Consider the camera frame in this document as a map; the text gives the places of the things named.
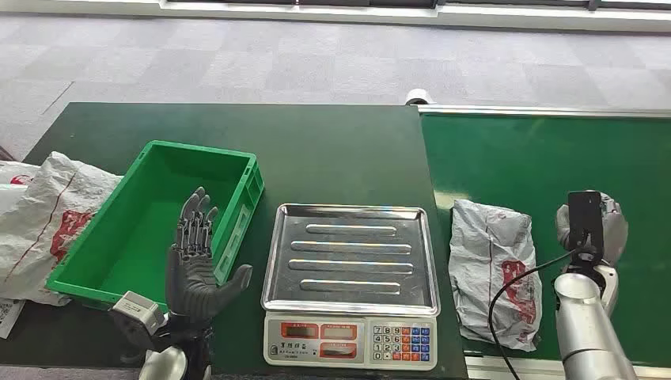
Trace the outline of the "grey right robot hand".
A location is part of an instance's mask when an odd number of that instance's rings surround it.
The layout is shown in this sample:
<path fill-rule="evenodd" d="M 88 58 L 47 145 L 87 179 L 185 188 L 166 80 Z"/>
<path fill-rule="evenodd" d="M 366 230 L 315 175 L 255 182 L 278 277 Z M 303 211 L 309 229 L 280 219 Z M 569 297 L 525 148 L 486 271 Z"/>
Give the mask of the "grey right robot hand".
<path fill-rule="evenodd" d="M 615 267 L 625 249 L 628 223 L 620 204 L 603 192 L 601 192 L 600 208 L 604 235 L 603 261 Z M 562 204 L 556 211 L 555 226 L 558 242 L 566 251 L 571 250 L 569 243 L 570 212 L 567 204 Z"/>

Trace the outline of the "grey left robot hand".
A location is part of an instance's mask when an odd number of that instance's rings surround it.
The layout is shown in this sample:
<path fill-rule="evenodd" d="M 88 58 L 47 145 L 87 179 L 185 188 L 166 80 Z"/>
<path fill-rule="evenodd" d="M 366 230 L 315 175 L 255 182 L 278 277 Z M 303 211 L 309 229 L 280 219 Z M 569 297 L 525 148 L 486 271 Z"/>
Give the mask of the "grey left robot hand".
<path fill-rule="evenodd" d="M 233 278 L 216 284 L 212 237 L 218 208 L 198 187 L 184 202 L 166 258 L 165 299 L 170 312 L 192 321 L 210 320 L 248 288 L 253 267 L 241 265 Z"/>

